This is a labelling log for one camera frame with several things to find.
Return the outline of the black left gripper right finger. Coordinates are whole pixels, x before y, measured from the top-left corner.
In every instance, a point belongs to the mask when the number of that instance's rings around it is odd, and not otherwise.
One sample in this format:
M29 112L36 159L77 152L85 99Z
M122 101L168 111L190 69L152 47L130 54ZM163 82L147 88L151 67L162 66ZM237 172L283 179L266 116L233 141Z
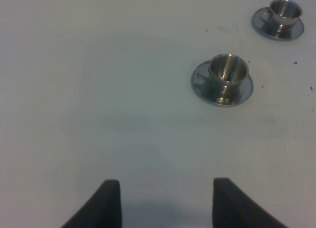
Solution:
M213 181L214 228L284 228L228 178Z

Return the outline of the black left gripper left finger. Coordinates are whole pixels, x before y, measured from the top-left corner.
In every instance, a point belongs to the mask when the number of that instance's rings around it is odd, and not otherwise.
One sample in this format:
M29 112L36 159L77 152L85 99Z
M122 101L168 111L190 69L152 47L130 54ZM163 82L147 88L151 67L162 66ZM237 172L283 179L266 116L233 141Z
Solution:
M122 209L119 181L105 180L63 227L121 228Z

